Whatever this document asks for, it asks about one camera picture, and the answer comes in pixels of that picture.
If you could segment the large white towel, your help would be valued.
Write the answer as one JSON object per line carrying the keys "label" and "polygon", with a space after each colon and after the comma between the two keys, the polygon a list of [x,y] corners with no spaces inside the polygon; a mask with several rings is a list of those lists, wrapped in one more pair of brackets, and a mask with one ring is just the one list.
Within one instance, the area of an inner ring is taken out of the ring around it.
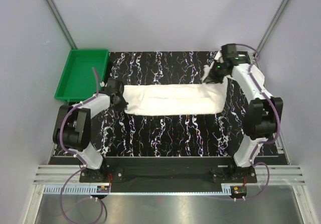
{"label": "large white towel", "polygon": [[214,115],[223,111],[228,80],[223,83],[125,85],[125,112],[136,116]]}

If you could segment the small white towel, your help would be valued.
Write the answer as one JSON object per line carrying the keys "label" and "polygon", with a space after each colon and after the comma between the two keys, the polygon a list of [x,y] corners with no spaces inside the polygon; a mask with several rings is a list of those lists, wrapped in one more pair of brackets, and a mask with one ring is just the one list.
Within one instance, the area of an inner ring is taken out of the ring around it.
{"label": "small white towel", "polygon": [[265,77],[263,73],[252,63],[248,53],[247,64],[234,66],[232,75],[224,77],[224,80],[225,78],[231,78],[236,81],[248,101],[257,98],[265,99],[272,96],[272,94],[264,87]]}

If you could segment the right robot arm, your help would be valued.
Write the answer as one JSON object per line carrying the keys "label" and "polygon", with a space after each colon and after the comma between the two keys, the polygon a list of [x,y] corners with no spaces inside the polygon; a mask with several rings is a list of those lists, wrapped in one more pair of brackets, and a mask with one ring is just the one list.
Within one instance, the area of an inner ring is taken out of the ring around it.
{"label": "right robot arm", "polygon": [[255,176],[254,159],[264,144],[274,143],[280,132],[283,100],[274,97],[265,87],[265,77],[256,66],[258,56],[239,51],[239,44],[221,46],[213,63],[205,70],[204,84],[222,84],[232,77],[248,101],[242,122],[244,137],[222,177],[234,182]]}

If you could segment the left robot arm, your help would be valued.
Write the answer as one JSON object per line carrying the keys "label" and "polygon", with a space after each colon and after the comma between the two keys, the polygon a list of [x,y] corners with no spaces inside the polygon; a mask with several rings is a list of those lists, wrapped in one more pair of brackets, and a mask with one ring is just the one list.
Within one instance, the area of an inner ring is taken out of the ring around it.
{"label": "left robot arm", "polygon": [[53,142],[77,158],[83,164],[82,173],[98,182],[108,177],[108,167],[91,143],[91,120],[104,110],[124,111],[128,102],[123,93],[122,81],[109,79],[103,89],[89,99],[62,105],[58,111]]}

